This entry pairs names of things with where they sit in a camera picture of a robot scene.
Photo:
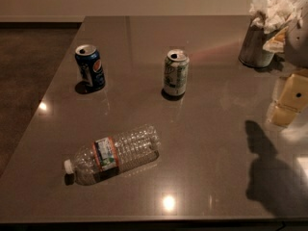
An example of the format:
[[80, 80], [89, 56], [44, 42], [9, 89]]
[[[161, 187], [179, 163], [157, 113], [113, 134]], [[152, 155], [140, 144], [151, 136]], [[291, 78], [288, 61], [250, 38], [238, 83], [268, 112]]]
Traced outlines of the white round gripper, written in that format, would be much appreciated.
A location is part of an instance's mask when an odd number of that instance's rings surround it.
[[[279, 31], [266, 34], [263, 49], [270, 53], [285, 53], [285, 60], [297, 67], [308, 68], [308, 15], [301, 23], [293, 21]], [[279, 77], [269, 105], [269, 122], [288, 127], [308, 106], [308, 77], [293, 73]]]

